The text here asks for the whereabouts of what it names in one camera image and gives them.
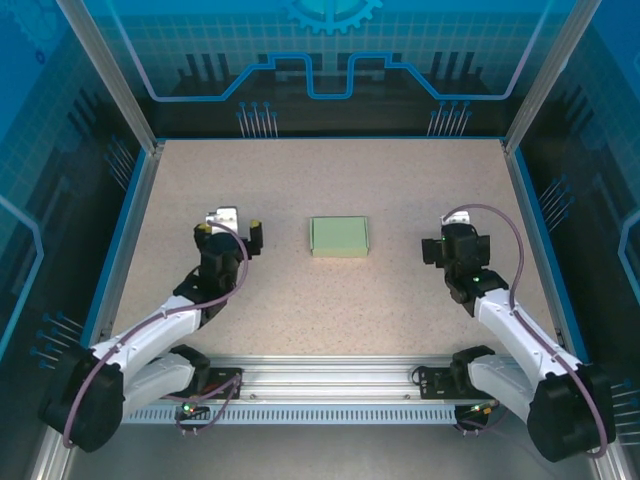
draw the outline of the glass panel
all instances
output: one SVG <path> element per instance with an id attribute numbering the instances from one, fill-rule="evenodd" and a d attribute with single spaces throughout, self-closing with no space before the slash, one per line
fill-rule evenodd
<path id="1" fill-rule="evenodd" d="M 17 479 L 140 147 L 54 2 L 0 2 L 0 46 L 0 464 Z"/>
<path id="2" fill-rule="evenodd" d="M 629 444 L 640 440 L 638 22 L 637 2 L 602 2 L 521 146 L 586 352 L 619 385 Z"/>
<path id="3" fill-rule="evenodd" d="M 88 0 L 165 137 L 504 135 L 573 0 Z"/>

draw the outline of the work surface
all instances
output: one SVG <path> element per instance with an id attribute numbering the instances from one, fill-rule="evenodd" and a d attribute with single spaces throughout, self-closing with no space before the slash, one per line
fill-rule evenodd
<path id="1" fill-rule="evenodd" d="M 240 233 L 264 223 L 264 250 L 227 307 L 184 343 L 209 354 L 450 354 L 493 334 L 449 297 L 443 271 L 422 263 L 422 238 L 464 203 L 502 209 L 524 226 L 497 140 L 168 141 L 149 199 L 114 333 L 171 295 L 199 262 L 193 227 L 239 208 Z M 506 224 L 473 211 L 491 235 L 491 268 L 511 282 L 517 246 Z M 367 258 L 313 258 L 309 218 L 362 215 Z M 549 333 L 528 242 L 517 297 Z"/>

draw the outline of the blue trim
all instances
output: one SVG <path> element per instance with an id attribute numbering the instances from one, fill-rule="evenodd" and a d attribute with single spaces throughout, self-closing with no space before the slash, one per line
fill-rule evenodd
<path id="1" fill-rule="evenodd" d="M 578 327 L 578 321 L 576 320 L 576 316 L 573 312 L 573 307 L 569 301 L 569 293 L 567 292 L 567 287 L 564 284 L 562 273 L 560 272 L 560 266 L 558 265 L 558 259 L 556 258 L 555 251 L 553 250 L 553 245 L 551 244 L 551 237 L 549 236 L 549 232 L 545 226 L 544 217 L 542 216 L 542 211 L 540 210 L 540 205 L 538 203 L 535 190 L 533 189 L 533 183 L 529 176 L 529 170 L 525 164 L 520 147 L 516 150 L 515 157 L 518 169 L 522 175 L 522 183 L 524 184 L 527 197 L 529 198 L 529 203 L 531 204 L 533 217 L 538 226 L 538 231 L 540 232 L 544 254 L 547 256 L 547 260 L 549 261 L 551 275 L 553 276 L 558 297 L 560 298 L 560 305 L 564 312 L 576 357 L 578 357 L 582 362 L 587 363 L 589 361 L 589 355 L 587 354 L 587 349 L 584 345 L 584 341 L 582 340 L 582 334 L 580 333 L 580 328 Z"/>
<path id="2" fill-rule="evenodd" d="M 38 276 L 40 265 L 42 265 L 42 261 L 44 260 L 44 247 L 42 246 L 42 235 L 40 234 L 40 227 L 28 214 L 21 211 L 18 207 L 16 207 L 2 195 L 0 195 L 0 206 L 6 208 L 10 214 L 18 219 L 20 223 L 31 230 L 31 234 L 33 235 L 33 243 L 36 246 L 36 258 L 31 265 L 29 275 L 27 276 L 24 285 L 22 285 L 20 295 L 18 296 L 16 304 L 13 307 L 13 312 L 11 312 L 11 316 L 9 317 L 9 321 L 7 322 L 7 326 L 2 333 L 2 339 L 0 339 L 0 360 L 2 360 L 2 357 L 7 350 L 7 346 L 9 345 L 9 340 L 11 340 L 13 331 L 16 328 L 16 324 L 20 319 L 20 314 L 22 314 L 24 304 L 27 302 L 27 298 L 29 297 L 31 288 L 33 288 L 33 283 Z"/>
<path id="3" fill-rule="evenodd" d="M 107 282 L 109 280 L 109 276 L 111 275 L 111 270 L 113 269 L 116 252 L 118 251 L 120 241 L 122 240 L 122 233 L 124 231 L 124 225 L 125 223 L 127 223 L 127 218 L 129 217 L 129 210 L 131 209 L 133 196 L 136 192 L 136 189 L 138 188 L 138 182 L 140 180 L 140 174 L 142 173 L 142 167 L 145 163 L 145 157 L 146 152 L 144 150 L 140 150 L 138 160 L 136 161 L 136 166 L 133 169 L 133 174 L 131 175 L 131 181 L 129 182 L 127 194 L 124 197 L 124 202 L 122 202 L 122 208 L 120 210 L 120 216 L 118 217 L 118 223 L 116 223 L 113 237 L 111 237 L 111 245 L 109 245 L 107 257 L 104 260 L 102 273 L 100 273 L 100 279 L 98 280 L 98 285 L 96 287 L 96 293 L 93 295 L 91 307 L 89 308 L 89 314 L 87 315 L 87 321 L 85 323 L 84 330 L 82 331 L 82 337 L 80 337 L 80 344 L 84 347 L 89 346 L 89 342 L 91 341 L 91 334 L 93 333 L 93 329 L 96 326 L 96 321 L 98 320 L 98 311 L 100 310 L 100 305 L 102 304 L 104 297 L 104 291 L 107 288 Z"/>

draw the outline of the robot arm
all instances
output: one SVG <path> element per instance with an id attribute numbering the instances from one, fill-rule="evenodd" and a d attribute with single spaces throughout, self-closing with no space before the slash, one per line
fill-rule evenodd
<path id="1" fill-rule="evenodd" d="M 486 346 L 458 352 L 451 371 L 459 391 L 477 389 L 504 404 L 527 424 L 540 453 L 555 462 L 600 445 L 594 417 L 561 358 L 593 398 L 608 442 L 615 440 L 609 379 L 598 366 L 583 365 L 552 340 L 517 301 L 512 310 L 507 283 L 483 268 L 490 260 L 489 236 L 477 234 L 467 212 L 443 220 L 441 239 L 423 240 L 422 250 L 425 263 L 444 269 L 451 298 L 489 328 L 520 367 L 506 365 Z"/>
<path id="2" fill-rule="evenodd" d="M 38 415 L 63 433 L 87 375 L 114 346 L 118 347 L 89 385 L 75 415 L 70 440 L 83 450 L 92 452 L 104 445 L 122 419 L 136 409 L 173 392 L 198 394 L 206 386 L 208 359 L 184 345 L 169 349 L 206 325 L 226 305 L 225 300 L 200 307 L 227 298 L 236 288 L 243 260 L 238 241 L 243 242 L 249 259 L 259 255 L 263 246 L 259 222 L 252 222 L 250 240 L 236 240 L 230 233 L 210 227 L 209 221 L 237 233 L 235 208 L 220 208 L 209 214 L 205 223 L 196 226 L 194 239 L 200 251 L 200 264 L 156 312 L 109 340 L 88 349 L 72 346 L 61 356 Z M 141 327 L 142 322 L 158 314 L 160 318 Z"/>

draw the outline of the small cardboard box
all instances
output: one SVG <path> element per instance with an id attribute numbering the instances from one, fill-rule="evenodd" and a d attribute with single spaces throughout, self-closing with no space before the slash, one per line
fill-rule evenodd
<path id="1" fill-rule="evenodd" d="M 314 257 L 366 257 L 369 254 L 367 217 L 313 217 L 311 254 Z"/>

